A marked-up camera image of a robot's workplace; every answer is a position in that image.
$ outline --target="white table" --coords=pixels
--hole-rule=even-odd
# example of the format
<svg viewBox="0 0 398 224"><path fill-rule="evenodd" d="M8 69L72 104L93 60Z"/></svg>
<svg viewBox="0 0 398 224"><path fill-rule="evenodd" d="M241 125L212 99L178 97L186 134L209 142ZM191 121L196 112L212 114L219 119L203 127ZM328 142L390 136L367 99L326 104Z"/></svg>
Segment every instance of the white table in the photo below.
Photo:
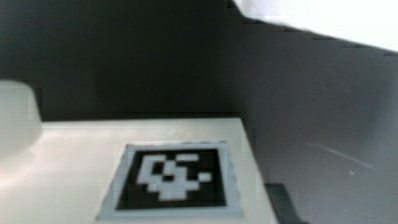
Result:
<svg viewBox="0 0 398 224"><path fill-rule="evenodd" d="M35 159L13 176L0 174L0 223L99 223L127 144L221 140L230 144L244 215L145 216L107 223L276 224L242 122L232 118L45 123Z"/></svg>

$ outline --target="white object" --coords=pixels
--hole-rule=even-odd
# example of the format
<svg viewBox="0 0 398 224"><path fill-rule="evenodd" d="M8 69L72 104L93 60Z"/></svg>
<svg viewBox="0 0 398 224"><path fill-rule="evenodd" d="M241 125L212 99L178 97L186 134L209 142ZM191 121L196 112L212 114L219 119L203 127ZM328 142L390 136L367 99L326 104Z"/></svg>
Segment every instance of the white object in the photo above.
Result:
<svg viewBox="0 0 398 224"><path fill-rule="evenodd" d="M0 173L13 172L29 162L29 148L40 136L42 118L33 89L17 81L0 81Z"/></svg>
<svg viewBox="0 0 398 224"><path fill-rule="evenodd" d="M393 0L235 0L242 14L326 36L398 51Z"/></svg>
<svg viewBox="0 0 398 224"><path fill-rule="evenodd" d="M0 184L0 223L95 224L127 144L226 141L242 216L136 216L136 224L276 224L242 122L239 119L125 120L43 124L36 162Z"/></svg>

